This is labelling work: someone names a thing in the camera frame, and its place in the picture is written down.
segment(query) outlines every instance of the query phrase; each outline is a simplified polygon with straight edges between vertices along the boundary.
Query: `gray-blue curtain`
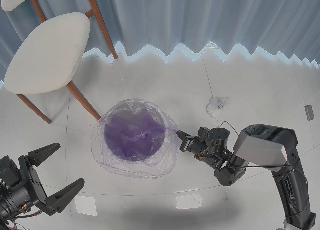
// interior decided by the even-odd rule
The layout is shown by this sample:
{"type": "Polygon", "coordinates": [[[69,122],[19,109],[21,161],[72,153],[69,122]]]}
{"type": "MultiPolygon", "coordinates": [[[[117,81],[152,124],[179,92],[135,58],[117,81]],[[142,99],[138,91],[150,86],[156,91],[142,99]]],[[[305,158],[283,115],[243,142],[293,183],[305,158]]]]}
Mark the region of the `gray-blue curtain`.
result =
{"type": "MultiPolygon", "coordinates": [[[[38,0],[47,18],[86,12],[88,0],[38,0]]],[[[320,0],[97,0],[114,44],[128,55],[146,44],[169,55],[179,42],[199,52],[209,41],[226,54],[236,43],[250,53],[257,46],[271,54],[320,63],[320,0]]],[[[0,79],[21,42],[40,24],[30,0],[12,12],[0,10],[0,79]]],[[[96,20],[87,49],[110,54],[96,20]]]]}

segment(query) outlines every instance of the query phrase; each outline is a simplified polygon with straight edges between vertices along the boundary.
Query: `curtain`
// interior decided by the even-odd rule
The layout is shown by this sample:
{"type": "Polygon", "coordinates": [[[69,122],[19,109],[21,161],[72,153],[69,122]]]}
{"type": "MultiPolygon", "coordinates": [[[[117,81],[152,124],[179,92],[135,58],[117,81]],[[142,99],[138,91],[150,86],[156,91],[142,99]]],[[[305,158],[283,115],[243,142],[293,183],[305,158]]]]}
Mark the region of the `curtain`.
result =
{"type": "MultiPolygon", "coordinates": [[[[47,18],[86,12],[88,0],[38,0],[47,18]]],[[[132,55],[149,44],[169,55],[178,43],[195,53],[208,42],[228,54],[242,44],[320,63],[320,0],[97,0],[114,44],[132,55]]],[[[87,50],[110,51],[92,18],[87,50]]],[[[40,24],[30,0],[0,10],[0,79],[28,34],[40,24]]]]}

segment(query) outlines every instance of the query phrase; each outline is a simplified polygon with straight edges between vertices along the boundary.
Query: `crumpled plastic bag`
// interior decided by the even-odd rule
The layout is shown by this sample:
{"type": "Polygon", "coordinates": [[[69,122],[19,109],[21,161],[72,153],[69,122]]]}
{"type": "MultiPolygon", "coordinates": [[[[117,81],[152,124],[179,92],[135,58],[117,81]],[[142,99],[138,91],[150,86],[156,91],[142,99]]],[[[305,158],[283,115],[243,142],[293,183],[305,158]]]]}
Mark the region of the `crumpled plastic bag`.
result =
{"type": "Polygon", "coordinates": [[[105,170],[134,178],[158,178],[175,166],[181,143],[177,125],[155,104],[124,100],[93,127],[91,152],[105,170]]]}
{"type": "Polygon", "coordinates": [[[216,118],[226,108],[228,97],[212,97],[207,105],[208,114],[216,118]]]}

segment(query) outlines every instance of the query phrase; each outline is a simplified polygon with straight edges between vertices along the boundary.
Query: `blue curtain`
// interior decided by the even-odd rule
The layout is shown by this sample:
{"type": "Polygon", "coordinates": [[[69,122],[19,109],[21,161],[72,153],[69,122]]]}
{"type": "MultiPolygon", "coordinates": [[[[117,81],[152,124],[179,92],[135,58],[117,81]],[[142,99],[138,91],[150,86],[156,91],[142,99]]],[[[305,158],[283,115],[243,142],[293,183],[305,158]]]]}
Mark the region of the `blue curtain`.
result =
{"type": "MultiPolygon", "coordinates": [[[[86,12],[88,0],[38,0],[47,18],[86,12]]],[[[250,53],[257,46],[271,54],[320,63],[320,0],[97,0],[114,44],[132,55],[146,44],[165,55],[182,42],[199,52],[212,41],[226,54],[236,43],[250,53]]],[[[40,24],[30,0],[12,12],[0,10],[0,79],[21,42],[40,24]]],[[[110,51],[91,20],[87,49],[110,51]]]]}

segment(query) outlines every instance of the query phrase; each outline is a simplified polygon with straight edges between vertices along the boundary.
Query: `plastic bag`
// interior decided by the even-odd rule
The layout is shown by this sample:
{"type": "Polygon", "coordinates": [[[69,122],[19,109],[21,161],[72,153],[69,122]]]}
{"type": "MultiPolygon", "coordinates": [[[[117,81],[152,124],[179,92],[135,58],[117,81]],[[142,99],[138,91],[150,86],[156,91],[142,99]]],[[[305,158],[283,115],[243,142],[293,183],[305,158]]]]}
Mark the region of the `plastic bag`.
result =
{"type": "Polygon", "coordinates": [[[134,178],[158,178],[175,166],[178,128],[155,104],[124,100],[93,127],[91,152],[105,170],[134,178]]]}
{"type": "Polygon", "coordinates": [[[212,97],[207,105],[208,114],[216,118],[226,108],[228,97],[212,97]]]}

